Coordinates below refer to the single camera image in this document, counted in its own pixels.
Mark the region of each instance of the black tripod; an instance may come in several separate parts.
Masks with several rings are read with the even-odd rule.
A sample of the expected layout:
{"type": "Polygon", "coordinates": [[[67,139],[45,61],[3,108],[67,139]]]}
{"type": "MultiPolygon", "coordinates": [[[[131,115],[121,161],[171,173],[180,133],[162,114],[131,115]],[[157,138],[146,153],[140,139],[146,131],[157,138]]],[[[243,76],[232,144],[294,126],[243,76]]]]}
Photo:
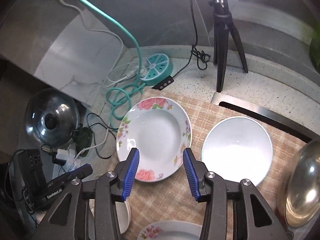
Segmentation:
{"type": "Polygon", "coordinates": [[[247,61],[245,60],[244,50],[239,32],[232,21],[227,0],[212,0],[214,18],[214,55],[213,63],[218,65],[217,71],[217,92],[223,88],[224,76],[226,73],[228,38],[229,32],[235,42],[244,72],[248,72],[247,61]]]}

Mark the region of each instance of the round teal power strip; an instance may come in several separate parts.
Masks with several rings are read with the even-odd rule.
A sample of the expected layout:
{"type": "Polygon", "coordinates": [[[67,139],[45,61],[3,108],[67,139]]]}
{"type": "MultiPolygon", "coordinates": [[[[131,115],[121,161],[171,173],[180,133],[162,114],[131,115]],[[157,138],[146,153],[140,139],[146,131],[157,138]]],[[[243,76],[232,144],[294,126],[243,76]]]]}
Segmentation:
{"type": "Polygon", "coordinates": [[[147,74],[140,79],[147,86],[155,86],[167,76],[171,75],[173,64],[166,54],[157,53],[147,59],[145,68],[147,74]]]}

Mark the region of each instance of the teal cable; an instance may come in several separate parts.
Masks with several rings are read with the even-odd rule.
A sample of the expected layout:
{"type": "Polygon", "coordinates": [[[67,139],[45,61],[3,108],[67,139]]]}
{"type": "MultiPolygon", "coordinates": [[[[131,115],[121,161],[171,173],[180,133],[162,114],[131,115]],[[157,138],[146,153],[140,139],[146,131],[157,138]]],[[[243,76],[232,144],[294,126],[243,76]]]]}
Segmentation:
{"type": "Polygon", "coordinates": [[[93,9],[94,11],[96,11],[97,13],[99,13],[100,15],[102,15],[106,19],[110,20],[115,25],[117,25],[124,33],[126,33],[131,38],[131,40],[133,41],[133,43],[135,44],[135,46],[137,48],[138,57],[139,57],[139,69],[138,69],[136,81],[134,83],[126,85],[122,88],[116,88],[116,87],[111,88],[106,93],[107,101],[111,104],[111,111],[110,111],[110,124],[111,124],[112,116],[117,120],[122,120],[124,118],[124,116],[117,116],[115,114],[116,107],[123,105],[126,101],[128,101],[129,102],[129,109],[130,109],[132,107],[131,96],[138,91],[140,93],[142,93],[142,89],[146,85],[145,83],[142,85],[138,85],[139,80],[140,80],[141,68],[142,68],[142,56],[141,56],[140,47],[139,47],[139,44],[138,44],[137,40],[135,39],[135,37],[133,37],[132,34],[126,28],[124,28],[119,22],[117,22],[115,19],[110,17],[108,14],[106,14],[105,12],[100,10],[98,7],[94,6],[89,1],[87,1],[87,0],[79,0],[79,1],[83,2],[86,6],[93,9]],[[130,92],[127,92],[125,89],[127,89],[129,87],[132,87],[132,90],[130,92]],[[110,97],[110,94],[113,90],[118,90],[118,92],[116,93],[113,100],[110,100],[109,97],[110,97]],[[117,99],[121,92],[124,93],[125,96],[121,97],[120,99],[117,99]]]}

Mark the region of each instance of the brown checkered cloth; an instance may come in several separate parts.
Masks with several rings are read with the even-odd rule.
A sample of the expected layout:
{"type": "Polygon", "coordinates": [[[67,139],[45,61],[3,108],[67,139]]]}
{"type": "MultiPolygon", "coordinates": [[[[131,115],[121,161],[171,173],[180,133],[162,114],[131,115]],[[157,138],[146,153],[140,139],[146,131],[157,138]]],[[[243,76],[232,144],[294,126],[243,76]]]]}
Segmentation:
{"type": "MultiPolygon", "coordinates": [[[[244,116],[221,106],[152,89],[145,89],[142,99],[154,96],[170,98],[187,112],[192,125],[191,149],[197,160],[201,159],[204,139],[214,125],[228,117],[244,116]]],[[[273,146],[271,168],[258,189],[274,210],[276,207],[276,192],[284,166],[287,160],[305,143],[279,129],[258,122],[269,133],[273,146]]],[[[114,169],[117,162],[117,157],[113,157],[110,170],[114,169]]],[[[205,203],[197,203],[191,196],[183,166],[172,176],[160,182],[145,183],[136,180],[129,197],[129,203],[132,214],[131,223],[124,234],[124,237],[128,240],[137,239],[141,229],[159,220],[182,220],[202,225],[204,218],[205,203]]],[[[231,203],[228,203],[227,232],[227,239],[232,239],[231,203]]]]}

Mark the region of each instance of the metal bowl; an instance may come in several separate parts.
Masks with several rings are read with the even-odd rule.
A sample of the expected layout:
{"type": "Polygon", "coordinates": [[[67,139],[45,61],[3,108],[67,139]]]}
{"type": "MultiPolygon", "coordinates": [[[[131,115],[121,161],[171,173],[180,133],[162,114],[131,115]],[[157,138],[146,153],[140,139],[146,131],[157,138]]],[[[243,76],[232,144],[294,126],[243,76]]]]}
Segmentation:
{"type": "Polygon", "coordinates": [[[298,228],[320,208],[320,140],[306,144],[287,163],[277,205],[286,224],[298,228]]]}
{"type": "Polygon", "coordinates": [[[72,141],[72,130],[78,126],[75,101],[58,90],[41,90],[28,103],[25,128],[39,145],[47,144],[53,149],[66,147],[72,141]]]}

